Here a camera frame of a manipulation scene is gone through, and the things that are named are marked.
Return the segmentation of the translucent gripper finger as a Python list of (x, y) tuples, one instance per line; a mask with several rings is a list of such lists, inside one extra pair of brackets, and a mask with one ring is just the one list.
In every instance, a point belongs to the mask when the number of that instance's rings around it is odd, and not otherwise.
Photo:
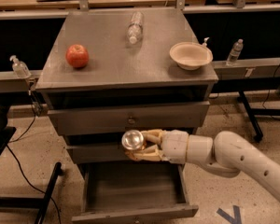
[(133, 161), (161, 161), (163, 152), (154, 145), (143, 150), (126, 150), (125, 155)]
[(144, 136), (144, 139), (147, 142), (160, 145), (162, 141), (163, 130), (161, 129), (153, 129), (142, 131), (141, 134)]

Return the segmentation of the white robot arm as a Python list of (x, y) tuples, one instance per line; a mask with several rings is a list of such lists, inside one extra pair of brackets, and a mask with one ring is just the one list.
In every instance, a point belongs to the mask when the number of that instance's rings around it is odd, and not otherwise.
[(133, 161), (192, 163), (223, 177), (243, 172), (280, 202), (280, 165), (237, 133), (223, 131), (211, 138), (179, 130), (130, 130), (121, 143)]

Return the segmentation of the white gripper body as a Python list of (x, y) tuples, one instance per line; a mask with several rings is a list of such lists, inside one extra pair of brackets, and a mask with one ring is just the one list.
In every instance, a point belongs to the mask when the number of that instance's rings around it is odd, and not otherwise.
[(166, 132), (161, 140), (161, 150), (166, 160), (174, 164), (184, 164), (188, 149), (189, 134), (173, 130)]

